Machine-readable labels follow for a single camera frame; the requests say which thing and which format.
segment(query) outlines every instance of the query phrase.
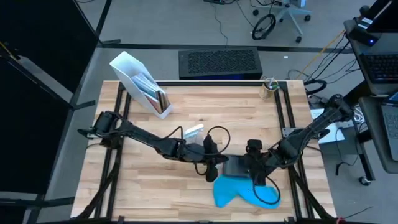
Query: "blue cloth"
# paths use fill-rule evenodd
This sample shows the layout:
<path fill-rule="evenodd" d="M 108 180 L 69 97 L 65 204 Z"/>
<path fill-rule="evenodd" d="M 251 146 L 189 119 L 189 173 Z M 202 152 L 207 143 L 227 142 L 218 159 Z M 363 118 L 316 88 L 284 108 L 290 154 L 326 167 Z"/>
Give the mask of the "blue cloth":
<path fill-rule="evenodd" d="M 278 192 L 269 186 L 255 186 L 256 193 L 263 201 L 275 202 L 278 199 Z M 253 192 L 253 182 L 248 178 L 219 176 L 213 186 L 213 196 L 217 207 L 226 206 L 236 196 L 241 196 L 245 201 L 262 207 L 277 208 L 280 200 L 275 205 L 268 205 L 260 202 Z"/>

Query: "paper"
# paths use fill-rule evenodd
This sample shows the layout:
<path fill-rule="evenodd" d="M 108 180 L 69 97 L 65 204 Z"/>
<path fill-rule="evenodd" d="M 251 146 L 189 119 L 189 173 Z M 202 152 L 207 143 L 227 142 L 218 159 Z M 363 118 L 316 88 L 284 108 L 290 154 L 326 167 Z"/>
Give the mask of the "paper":
<path fill-rule="evenodd" d="M 312 119 L 317 118 L 322 113 L 323 113 L 323 108 L 321 108 L 321 109 L 312 109 L 311 110 Z M 335 141 L 341 141 L 341 140 L 345 139 L 343 133 L 341 132 L 340 129 L 338 130 L 337 125 L 335 123 L 329 125 L 326 129 L 329 129 L 330 132 L 329 132 L 329 134 L 327 134 L 326 136 L 324 136 L 323 138 L 321 138 L 318 141 L 319 144 L 328 143 L 328 142 L 335 142 Z"/>

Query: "gray floor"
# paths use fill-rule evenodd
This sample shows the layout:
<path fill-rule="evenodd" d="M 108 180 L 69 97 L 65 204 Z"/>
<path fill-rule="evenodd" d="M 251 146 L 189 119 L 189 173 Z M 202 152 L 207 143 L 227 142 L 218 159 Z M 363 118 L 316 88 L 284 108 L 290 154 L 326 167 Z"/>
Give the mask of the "gray floor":
<path fill-rule="evenodd" d="M 217 17 L 223 23 L 223 32 L 229 38 L 229 45 L 324 47 L 343 30 L 344 20 L 357 16 L 363 4 L 372 2 L 369 0 L 352 0 L 349 3 L 344 0 L 308 0 L 307 8 L 313 11 L 312 20 L 304 22 L 303 16 L 297 16 L 305 33 L 301 44 L 294 42 L 297 33 L 288 19 L 277 24 L 274 32 L 266 40 L 255 41 L 251 39 L 251 26 L 236 4 L 217 6 Z M 93 27 L 97 26 L 104 4 L 105 0 L 80 4 Z M 240 0 L 240 5 L 248 19 L 256 22 L 258 18 L 251 14 L 249 1 Z M 114 0 L 101 33 L 101 40 L 121 39 L 122 43 L 126 44 L 223 45 L 225 39 L 219 33 L 218 23 L 213 16 L 214 8 L 202 0 Z M 109 62 L 123 50 L 144 63 L 155 79 L 178 79 L 178 50 L 96 49 L 86 73 L 79 102 L 98 99 L 102 81 L 116 79 Z M 264 75 L 278 79 L 285 79 L 290 69 L 303 69 L 316 56 L 316 53 L 295 52 L 260 52 L 259 54 Z M 352 59 L 354 59 L 352 54 L 340 55 L 323 77 L 337 71 Z M 313 71 L 318 63 L 319 60 L 306 72 Z M 36 73 L 48 83 L 52 83 L 53 80 L 40 72 Z M 336 80 L 342 74 L 344 73 L 340 72 L 327 80 Z M 291 78 L 297 75 L 298 73 L 292 72 Z M 327 89 L 318 95 L 325 97 L 335 93 L 344 95 L 362 80 L 361 72 L 351 73 L 340 81 L 328 85 Z M 67 95 L 59 86 L 54 87 L 61 94 Z M 84 148 L 87 144 L 87 140 L 79 136 L 76 129 L 90 126 L 94 112 L 95 106 L 75 112 L 50 184 L 48 199 L 71 197 L 75 194 L 85 154 Z M 341 148 L 345 152 L 352 152 L 353 139 L 346 140 Z M 336 176 L 335 165 L 340 159 L 335 145 L 323 145 L 321 149 L 337 214 L 345 217 L 373 206 L 372 209 L 349 220 L 395 223 L 394 220 L 398 217 L 395 212 L 398 207 L 398 193 L 394 187 L 398 185 L 398 176 L 384 172 L 372 142 L 366 144 L 366 151 L 369 154 L 376 181 L 369 187 L 364 187 L 357 181 L 357 178 L 363 175 L 359 161 L 353 167 L 343 166 L 340 175 Z M 344 159 L 353 161 L 355 156 L 347 155 Z M 44 209 L 40 213 L 40 221 L 65 220 L 70 216 L 71 209 L 71 206 Z"/>

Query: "white cable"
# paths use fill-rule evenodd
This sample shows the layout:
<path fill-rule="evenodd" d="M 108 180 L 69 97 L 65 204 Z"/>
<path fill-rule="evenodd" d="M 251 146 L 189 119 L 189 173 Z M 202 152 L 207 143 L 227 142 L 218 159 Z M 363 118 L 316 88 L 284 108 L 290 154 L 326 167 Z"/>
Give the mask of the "white cable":
<path fill-rule="evenodd" d="M 358 108 L 355 108 L 354 110 L 354 120 L 358 124 L 362 124 L 363 122 L 365 122 L 365 117 L 363 116 L 362 111 Z"/>

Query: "laptop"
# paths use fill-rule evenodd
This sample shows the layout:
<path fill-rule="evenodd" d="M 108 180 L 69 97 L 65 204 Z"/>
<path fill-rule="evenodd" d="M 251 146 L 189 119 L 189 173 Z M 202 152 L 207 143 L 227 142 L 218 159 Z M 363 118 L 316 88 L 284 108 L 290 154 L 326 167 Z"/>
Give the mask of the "laptop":
<path fill-rule="evenodd" d="M 391 94 L 382 102 L 381 111 L 392 159 L 398 161 L 398 92 Z"/>

